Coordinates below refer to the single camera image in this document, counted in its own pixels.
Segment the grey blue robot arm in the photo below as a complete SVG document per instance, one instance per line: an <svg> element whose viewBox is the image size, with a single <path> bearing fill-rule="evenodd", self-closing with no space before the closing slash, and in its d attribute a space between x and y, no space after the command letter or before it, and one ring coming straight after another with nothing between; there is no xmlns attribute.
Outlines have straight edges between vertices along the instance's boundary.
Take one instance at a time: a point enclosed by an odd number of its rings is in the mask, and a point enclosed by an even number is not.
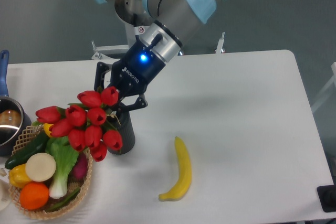
<svg viewBox="0 0 336 224"><path fill-rule="evenodd" d="M95 87L103 87L104 75L111 73L110 84L118 99L110 105L117 113L146 107L148 84L183 46L207 23L222 0L96 0L115 2L119 17L144 32L134 35L134 43L117 62L98 67Z"/></svg>

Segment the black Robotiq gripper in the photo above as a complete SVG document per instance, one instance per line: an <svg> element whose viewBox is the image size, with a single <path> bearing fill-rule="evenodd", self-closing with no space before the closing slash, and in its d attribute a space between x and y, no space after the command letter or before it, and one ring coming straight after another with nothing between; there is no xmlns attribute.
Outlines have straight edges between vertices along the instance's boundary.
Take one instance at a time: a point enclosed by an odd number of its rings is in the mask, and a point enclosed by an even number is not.
<svg viewBox="0 0 336 224"><path fill-rule="evenodd" d="M144 109L148 106L143 93L165 67L165 63L151 51L153 47L152 44L145 46L137 41L117 62L108 64L99 61L97 63L95 91L104 89L105 75L111 71L110 85L119 91L120 98L138 95L133 104L125 104L121 101L117 106L117 114Z"/></svg>

